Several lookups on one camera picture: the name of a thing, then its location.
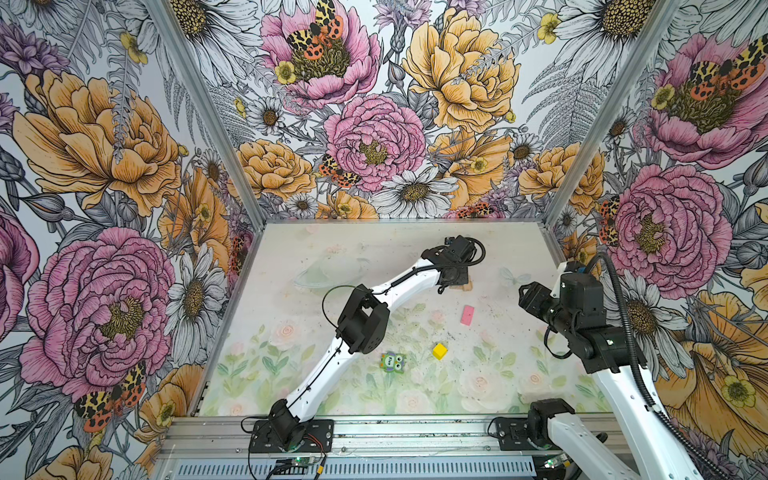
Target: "pink peony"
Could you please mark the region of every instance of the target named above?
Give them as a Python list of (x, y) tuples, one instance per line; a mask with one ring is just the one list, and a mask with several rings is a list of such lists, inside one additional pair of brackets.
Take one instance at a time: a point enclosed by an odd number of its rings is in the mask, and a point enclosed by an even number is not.
[(163, 328), (174, 280), (165, 253), (129, 228), (54, 253), (29, 290), (36, 336), (24, 345), (22, 378), (63, 386), (74, 400), (111, 389), (139, 362), (154, 373), (170, 349)]
[(381, 183), (404, 170), (417, 170), (425, 156), (422, 122), (410, 108), (381, 95), (357, 97), (341, 115), (326, 121), (328, 154), (362, 180), (360, 190), (381, 190)]
[(24, 284), (38, 268), (35, 241), (14, 217), (0, 211), (0, 340), (11, 332), (24, 303)]
[[(334, 3), (336, 15), (344, 25), (342, 43), (349, 53), (349, 66), (343, 76), (325, 74), (319, 78), (311, 78), (309, 82), (299, 79), (286, 84), (293, 100), (305, 108), (316, 109), (322, 108), (323, 105), (347, 102), (356, 94), (370, 91), (379, 75), (381, 47), (378, 36), (368, 36), (368, 31), (360, 24), (360, 18), (354, 8), (347, 12), (338, 0)], [(264, 66), (275, 68), (281, 61), (293, 62), (293, 49), (288, 45), (286, 38), (295, 31), (308, 30), (310, 23), (315, 21), (315, 11), (313, 5), (309, 13), (297, 10), (291, 17), (285, 11), (280, 11), (280, 16), (267, 15), (262, 18), (262, 49), (267, 52), (267, 55), (262, 57)]]
[[(680, 162), (697, 162), (706, 169), (722, 168), (750, 151), (768, 134), (768, 74), (743, 91), (728, 88), (705, 101), (690, 96), (690, 67), (698, 61), (719, 65), (735, 58), (747, 43), (732, 47), (696, 34), (656, 77), (654, 109), (645, 124), (645, 138), (654, 151)], [(674, 87), (667, 100), (664, 86)]]
[(643, 167), (614, 218), (617, 270), (658, 285), (661, 296), (696, 293), (725, 261), (733, 235), (715, 180), (692, 165)]

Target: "black cable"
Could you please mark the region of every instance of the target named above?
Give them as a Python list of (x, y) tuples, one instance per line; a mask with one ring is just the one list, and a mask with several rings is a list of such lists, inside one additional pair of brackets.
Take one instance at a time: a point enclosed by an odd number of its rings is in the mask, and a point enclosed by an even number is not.
[[(605, 263), (606, 269), (608, 270), (608, 276), (611, 278), (611, 285), (614, 288), (614, 296), (616, 297), (616, 303), (619, 308), (619, 315), (621, 316), (621, 327), (624, 329), (624, 338), (627, 341), (627, 353), (629, 355), (629, 365), (630, 369), (632, 370), (632, 377), (634, 378), (635, 385), (640, 391), (640, 394), (643, 397), (646, 405), (653, 409), (653, 407), (656, 405), (656, 402), (648, 392), (648, 388), (645, 386), (645, 382), (643, 381), (643, 377), (640, 373), (640, 364), (637, 360), (637, 350), (635, 349), (634, 334), (632, 333), (632, 325), (629, 319), (627, 299), (624, 298), (624, 294), (621, 292), (621, 282), (619, 281), (619, 276), (616, 272), (616, 266), (614, 265), (613, 260), (611, 260), (611, 257), (608, 256), (605, 252), (598, 252), (594, 257), (592, 257), (592, 260), (589, 261), (586, 272), (590, 273), (599, 260), (603, 260), (603, 263)], [(712, 470), (715, 476), (721, 478), (721, 480), (728, 480), (728, 477), (714, 462), (709, 460), (705, 454), (701, 453), (698, 449), (696, 449), (696, 447), (691, 445), (691, 443), (688, 442), (688, 440), (683, 436), (683, 433), (676, 429), (674, 425), (672, 425), (672, 421), (670, 421), (669, 417), (656, 409), (653, 409), (653, 412), (662, 423), (662, 425), (664, 425), (667, 430), (669, 430), (672, 436), (678, 442), (680, 442), (683, 447), (685, 447), (688, 453), (704, 463), (706, 467)]]

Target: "metal base plate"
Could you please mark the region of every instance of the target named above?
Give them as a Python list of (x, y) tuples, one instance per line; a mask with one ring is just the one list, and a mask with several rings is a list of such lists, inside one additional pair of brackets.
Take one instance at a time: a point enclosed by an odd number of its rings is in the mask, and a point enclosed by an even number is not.
[[(280, 447), (280, 441), (275, 436), (274, 432), (268, 425), (268, 420), (256, 420), (253, 424), (255, 432), (258, 432), (258, 436), (253, 437), (248, 445), (248, 451), (251, 453), (282, 453), (284, 452)], [(304, 453), (321, 453), (330, 452), (333, 446), (333, 420), (316, 420), (312, 419), (306, 423), (306, 432), (304, 435), (314, 436), (322, 445), (317, 445), (315, 442), (304, 439), (299, 448), (294, 452)]]

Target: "pink eraser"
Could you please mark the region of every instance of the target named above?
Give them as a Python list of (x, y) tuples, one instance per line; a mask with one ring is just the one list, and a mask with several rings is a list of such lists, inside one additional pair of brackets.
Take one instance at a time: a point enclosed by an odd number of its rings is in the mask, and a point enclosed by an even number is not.
[(464, 313), (462, 313), (462, 323), (464, 325), (471, 325), (473, 315), (475, 315), (475, 308), (473, 306), (464, 305)]

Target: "floral tabletop mat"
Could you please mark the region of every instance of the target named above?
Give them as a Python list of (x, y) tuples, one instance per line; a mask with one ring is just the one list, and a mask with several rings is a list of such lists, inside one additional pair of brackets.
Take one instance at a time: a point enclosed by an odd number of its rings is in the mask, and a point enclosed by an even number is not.
[[(382, 344), (349, 368), (318, 413), (516, 413), (555, 396), (580, 412), (608, 411), (581, 364), (549, 355), (544, 324), (517, 306), (522, 283), (554, 279), (535, 223), (293, 223), (266, 229), (222, 352), (210, 364), (201, 414), (264, 414), (316, 365), (333, 328), (320, 312), (328, 287), (307, 285), (378, 285), (458, 234), (488, 250), (470, 269), (472, 290), (433, 289), (393, 312)], [(348, 296), (348, 289), (328, 296), (331, 319)], [(475, 308), (470, 326), (460, 323), (464, 305)], [(563, 352), (557, 337), (553, 351)], [(432, 355), (437, 343), (448, 347), (442, 360)], [(405, 355), (403, 373), (381, 369), (387, 352)]]

